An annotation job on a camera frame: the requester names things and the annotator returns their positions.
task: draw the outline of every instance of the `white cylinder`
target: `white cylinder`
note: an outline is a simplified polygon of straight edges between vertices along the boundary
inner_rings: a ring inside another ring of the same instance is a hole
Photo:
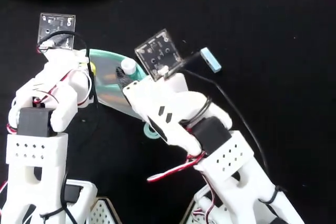
[[[131,75],[137,70],[137,63],[135,60],[130,58],[123,59],[121,61],[121,68],[125,74]]]

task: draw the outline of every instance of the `light blue block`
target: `light blue block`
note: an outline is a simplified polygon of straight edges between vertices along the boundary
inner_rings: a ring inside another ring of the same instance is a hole
[[[207,47],[201,49],[201,56],[214,73],[217,73],[222,69],[222,65],[219,64],[215,56]]]

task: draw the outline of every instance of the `teal plastic piece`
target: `teal plastic piece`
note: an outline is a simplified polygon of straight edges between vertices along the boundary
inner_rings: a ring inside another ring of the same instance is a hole
[[[153,132],[150,130],[149,124],[145,123],[143,127],[143,132],[145,133],[146,137],[150,139],[158,139],[160,138],[160,135],[157,132]]]
[[[96,67],[96,91],[100,103],[119,110],[125,114],[139,118],[124,97],[116,76],[116,67],[126,56],[98,49],[90,49],[90,59]],[[147,74],[137,64],[136,72],[130,76],[132,80],[142,80]]]

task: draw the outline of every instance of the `black fabric background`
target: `black fabric background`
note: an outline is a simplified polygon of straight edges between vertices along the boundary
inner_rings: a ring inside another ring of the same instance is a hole
[[[235,101],[267,153],[272,181],[288,189],[305,222],[330,222],[335,0],[0,0],[1,181],[7,177],[11,100],[45,62],[35,50],[41,12],[76,14],[76,31],[91,48],[129,57],[163,28],[185,56],[209,47],[223,71],[213,74],[201,60],[190,69],[218,81]],[[221,94],[193,78],[187,81],[231,114],[234,129],[242,130],[259,158]],[[147,139],[140,121],[101,108],[91,139],[97,118],[92,107],[81,110],[68,129],[69,177],[95,183],[124,223],[177,223],[202,178],[191,169],[147,184],[148,176],[183,162],[184,151]]]

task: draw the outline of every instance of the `black cable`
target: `black cable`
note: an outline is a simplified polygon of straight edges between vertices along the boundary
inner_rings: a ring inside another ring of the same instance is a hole
[[[68,172],[65,172],[63,182],[62,182],[62,187],[61,187],[60,201],[61,201],[61,205],[62,205],[65,213],[69,216],[69,219],[72,221],[73,224],[77,224],[75,218],[73,217],[73,215],[71,214],[71,212],[68,209],[67,202],[65,201],[65,186],[66,186],[67,179],[68,179],[67,177],[68,177]]]
[[[204,105],[200,108],[200,110],[192,118],[181,120],[180,124],[186,127],[188,126],[188,124],[195,122],[198,118],[200,118],[207,111],[211,103],[212,103],[212,99],[210,97],[207,97]]]
[[[39,49],[39,47],[42,45],[42,43],[46,42],[47,40],[57,36],[57,35],[63,35],[63,34],[69,34],[69,35],[73,35],[77,38],[79,38],[81,40],[81,42],[83,43],[84,47],[85,47],[85,56],[88,57],[89,59],[89,62],[88,62],[88,71],[89,71],[89,77],[91,78],[92,80],[92,88],[91,88],[91,92],[90,92],[90,95],[89,95],[89,98],[94,98],[94,103],[96,104],[96,106],[98,106],[98,96],[97,96],[97,92],[96,92],[96,84],[94,82],[94,74],[92,72],[92,69],[91,69],[91,59],[90,59],[90,48],[88,47],[87,43],[85,42],[85,40],[82,38],[82,36],[74,31],[56,31],[52,34],[49,34],[47,36],[45,36],[44,38],[42,38],[38,43],[37,43],[37,49]]]
[[[98,125],[99,125],[99,120],[100,120],[100,116],[99,116],[99,101],[98,101],[98,96],[97,96],[97,92],[96,92],[96,83],[94,81],[94,74],[92,72],[92,69],[91,69],[91,58],[90,58],[90,48],[88,47],[87,43],[85,42],[85,40],[83,39],[83,37],[74,32],[74,31],[56,31],[52,34],[49,34],[47,36],[45,36],[44,38],[42,38],[38,43],[37,43],[37,50],[40,51],[39,47],[41,46],[41,44],[57,35],[62,35],[62,34],[69,34],[69,35],[73,35],[75,36],[75,38],[79,38],[80,41],[82,42],[82,44],[84,45],[84,48],[85,48],[85,56],[88,57],[89,59],[89,62],[87,64],[88,66],[88,71],[89,71],[89,77],[91,78],[92,80],[92,88],[91,88],[91,92],[90,92],[90,95],[89,95],[89,98],[92,98],[93,96],[93,102],[94,104],[96,105],[96,110],[97,110],[97,122],[96,122],[96,125],[94,126],[93,130],[92,130],[92,133],[89,135],[89,137],[81,144],[81,146],[78,147],[77,151],[79,151],[85,144],[87,144],[90,139],[92,138],[92,135],[94,134],[94,132],[96,131],[96,129],[98,128]]]
[[[245,121],[243,115],[241,114],[241,112],[238,110],[238,108],[235,106],[235,104],[233,103],[233,101],[228,97],[228,95],[225,93],[225,91],[220,87],[220,85],[218,85],[215,81],[211,80],[211,79],[208,79],[206,77],[203,77],[203,76],[200,76],[194,72],[191,72],[189,70],[186,70],[184,69],[185,72],[187,72],[188,74],[194,76],[194,77],[197,77],[203,81],[206,81],[206,82],[209,82],[213,85],[216,86],[216,88],[222,93],[222,95],[224,96],[224,98],[226,99],[226,101],[228,102],[228,104],[233,108],[233,110],[236,112],[236,114],[238,115],[238,117],[240,118],[240,120],[243,122],[245,128],[248,130],[249,134],[251,135],[251,137],[253,138],[254,142],[256,143],[258,149],[259,149],[259,152],[260,152],[260,155],[261,155],[261,159],[262,159],[262,162],[264,164],[264,169],[265,169],[265,173],[267,175],[269,175],[269,168],[268,168],[268,164],[267,164],[267,160],[266,160],[266,155],[264,153],[264,150],[262,149],[257,137],[254,135],[252,129],[250,128],[250,126],[247,124],[247,122]]]

